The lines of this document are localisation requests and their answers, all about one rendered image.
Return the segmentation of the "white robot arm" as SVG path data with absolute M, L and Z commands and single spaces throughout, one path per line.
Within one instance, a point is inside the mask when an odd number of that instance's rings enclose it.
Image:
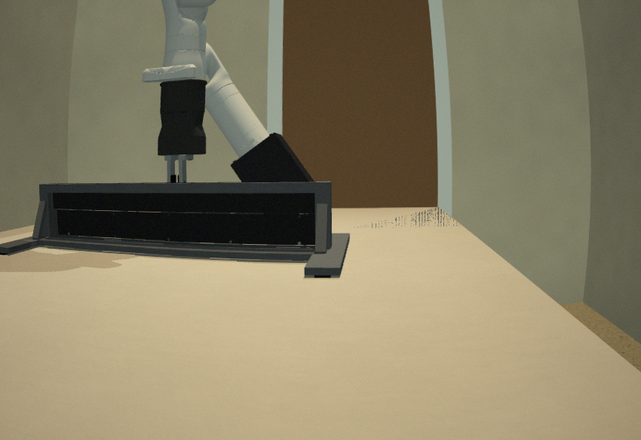
M 205 108 L 240 158 L 269 134 L 206 42 L 207 24 L 204 20 L 208 7 L 215 1 L 161 0 L 166 23 L 164 54 L 175 50 L 202 50 L 206 53 L 206 75 L 210 82 L 206 86 Z

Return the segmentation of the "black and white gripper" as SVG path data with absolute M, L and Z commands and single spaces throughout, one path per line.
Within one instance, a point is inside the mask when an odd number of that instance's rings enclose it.
M 187 182 L 186 160 L 193 160 L 194 154 L 206 154 L 202 126 L 206 70 L 204 51 L 175 50 L 164 55 L 161 68 L 143 72 L 143 82 L 161 82 L 158 156 L 167 160 L 167 182 L 176 182 L 175 160 L 179 161 L 178 182 Z

